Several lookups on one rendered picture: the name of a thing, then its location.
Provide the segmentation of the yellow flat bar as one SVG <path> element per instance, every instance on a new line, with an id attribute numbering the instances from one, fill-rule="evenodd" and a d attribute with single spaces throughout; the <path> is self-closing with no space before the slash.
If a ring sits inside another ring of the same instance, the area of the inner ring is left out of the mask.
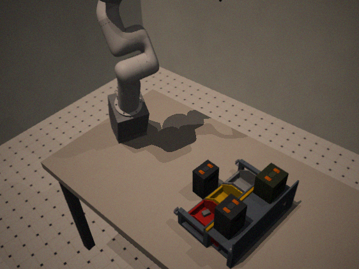
<path id="1" fill-rule="evenodd" d="M 240 198 L 241 201 L 243 201 L 247 196 L 249 196 L 254 190 L 254 187 L 252 187 L 244 196 L 242 196 Z M 214 222 L 212 224 L 210 224 L 207 228 L 206 231 L 208 232 L 211 228 L 213 228 Z"/>

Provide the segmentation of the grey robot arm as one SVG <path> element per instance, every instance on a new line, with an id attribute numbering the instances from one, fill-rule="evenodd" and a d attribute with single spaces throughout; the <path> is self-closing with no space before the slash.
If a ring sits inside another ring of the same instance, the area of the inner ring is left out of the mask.
<path id="1" fill-rule="evenodd" d="M 141 51 L 115 66 L 118 90 L 114 91 L 117 94 L 114 106 L 118 113 L 129 117 L 135 116 L 142 109 L 140 80 L 157 73 L 159 62 L 147 31 L 141 25 L 124 27 L 119 15 L 121 1 L 98 0 L 96 16 L 113 56 L 120 57 Z"/>

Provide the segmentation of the red open bin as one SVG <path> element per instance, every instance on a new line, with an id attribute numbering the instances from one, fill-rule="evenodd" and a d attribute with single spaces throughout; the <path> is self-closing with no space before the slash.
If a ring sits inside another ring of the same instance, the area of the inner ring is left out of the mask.
<path id="1" fill-rule="evenodd" d="M 216 206 L 217 206 L 217 204 L 213 201 L 202 200 L 197 206 L 195 206 L 193 209 L 191 209 L 188 213 L 205 227 L 207 224 L 209 224 L 214 219 Z M 206 209 L 209 209 L 211 214 L 206 217 L 203 217 L 201 212 Z M 212 237 L 211 237 L 210 242 L 212 242 L 217 247 L 220 245 Z"/>

